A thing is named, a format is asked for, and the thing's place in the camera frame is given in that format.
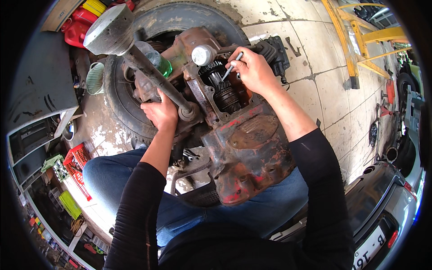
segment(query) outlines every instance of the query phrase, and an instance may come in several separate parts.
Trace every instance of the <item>license plate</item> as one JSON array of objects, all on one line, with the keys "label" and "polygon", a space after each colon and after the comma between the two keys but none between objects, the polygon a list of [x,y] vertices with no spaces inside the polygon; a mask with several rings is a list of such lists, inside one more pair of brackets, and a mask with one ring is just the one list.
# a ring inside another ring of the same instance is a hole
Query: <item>license plate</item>
[{"label": "license plate", "polygon": [[353,270],[363,269],[384,245],[385,235],[378,226],[354,253]]}]

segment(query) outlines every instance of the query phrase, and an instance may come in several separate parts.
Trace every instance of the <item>stained floor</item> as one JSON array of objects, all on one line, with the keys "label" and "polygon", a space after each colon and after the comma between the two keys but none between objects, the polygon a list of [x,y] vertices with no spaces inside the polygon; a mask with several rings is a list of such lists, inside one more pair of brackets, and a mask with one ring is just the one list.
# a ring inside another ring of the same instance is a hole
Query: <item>stained floor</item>
[{"label": "stained floor", "polygon": [[[140,12],[160,3],[173,1],[141,1],[134,12]],[[339,160],[343,179],[351,183],[363,170],[373,163],[376,148],[368,143],[370,124],[376,118],[375,106],[382,104],[381,91],[386,93],[386,79],[368,69],[359,67],[360,89],[346,86],[348,70],[342,45],[334,25],[319,0],[201,0],[222,10],[243,29],[251,43],[269,36],[279,35],[284,42],[291,67],[286,71],[290,83],[288,92],[315,121],[321,123],[321,130],[332,145]],[[296,57],[285,38],[289,37],[294,48],[301,55]],[[370,57],[392,51],[390,43],[368,45]],[[394,55],[373,60],[384,69],[396,73],[397,61]],[[126,132],[116,123],[103,94],[87,95],[82,104],[85,115],[78,119],[79,130],[72,146],[81,142],[91,151],[91,156],[109,156],[126,152],[131,148]],[[381,119],[378,153],[382,153],[385,141],[390,137],[392,116]],[[182,192],[193,188],[180,183]],[[100,223],[102,231],[112,226],[99,206],[86,206],[84,211]]]}]

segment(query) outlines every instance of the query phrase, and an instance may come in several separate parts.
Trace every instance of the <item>yellow metal frame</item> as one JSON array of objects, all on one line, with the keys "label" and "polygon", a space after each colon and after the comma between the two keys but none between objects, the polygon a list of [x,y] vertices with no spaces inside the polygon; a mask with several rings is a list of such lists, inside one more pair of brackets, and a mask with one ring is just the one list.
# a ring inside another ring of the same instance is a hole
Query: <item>yellow metal frame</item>
[{"label": "yellow metal frame", "polygon": [[[333,5],[333,2],[331,0],[321,0],[321,1],[324,4],[328,14],[330,15],[331,21],[333,22],[334,27],[336,28],[337,35],[339,36],[340,42],[342,44],[346,65],[348,67],[348,74],[351,80],[351,87],[353,89],[360,88],[359,71],[357,65],[365,67],[383,76],[386,79],[390,79],[390,75],[385,70],[372,63],[371,60],[386,55],[394,54],[400,51],[406,51],[411,49],[411,47],[370,57],[367,44],[372,42],[379,43],[380,41],[388,41],[393,39],[407,41],[407,37],[405,36],[402,28],[392,27],[392,28],[379,30],[378,28],[368,23],[367,21],[355,16],[354,14],[347,13],[342,10],[345,7],[351,7],[351,6],[381,6],[381,7],[386,7],[386,6],[382,4],[375,4],[375,3],[359,3],[359,4],[349,4],[349,5],[340,6],[336,8]],[[354,52],[353,45],[351,43],[351,40],[349,39],[348,31],[346,30],[342,20],[348,21],[351,27],[353,28],[357,43],[359,45],[360,53],[362,55],[358,55]],[[363,27],[372,32],[367,34],[362,34],[360,27]]]}]

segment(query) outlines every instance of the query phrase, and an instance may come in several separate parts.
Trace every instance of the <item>round knurled cap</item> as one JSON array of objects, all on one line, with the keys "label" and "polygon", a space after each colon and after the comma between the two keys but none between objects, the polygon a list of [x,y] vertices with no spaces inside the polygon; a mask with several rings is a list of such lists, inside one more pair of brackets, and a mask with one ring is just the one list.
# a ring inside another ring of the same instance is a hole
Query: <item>round knurled cap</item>
[{"label": "round knurled cap", "polygon": [[132,11],[121,4],[105,11],[87,31],[84,47],[95,55],[123,55],[133,46]]},{"label": "round knurled cap", "polygon": [[198,45],[192,50],[192,61],[198,66],[210,64],[216,56],[216,50],[209,45]]}]

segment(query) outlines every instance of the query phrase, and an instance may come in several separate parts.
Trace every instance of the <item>green plastic bottle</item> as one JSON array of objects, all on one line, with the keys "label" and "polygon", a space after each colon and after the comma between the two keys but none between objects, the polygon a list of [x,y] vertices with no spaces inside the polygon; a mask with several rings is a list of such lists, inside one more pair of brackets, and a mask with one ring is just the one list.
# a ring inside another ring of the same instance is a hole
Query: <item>green plastic bottle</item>
[{"label": "green plastic bottle", "polygon": [[135,41],[135,45],[138,49],[152,62],[152,64],[162,73],[165,78],[172,72],[171,63],[166,60],[158,51],[155,51],[153,47],[144,41]]},{"label": "green plastic bottle", "polygon": [[158,51],[148,51],[144,54],[150,62],[162,73],[165,78],[172,72],[171,63],[163,58],[163,56]]}]

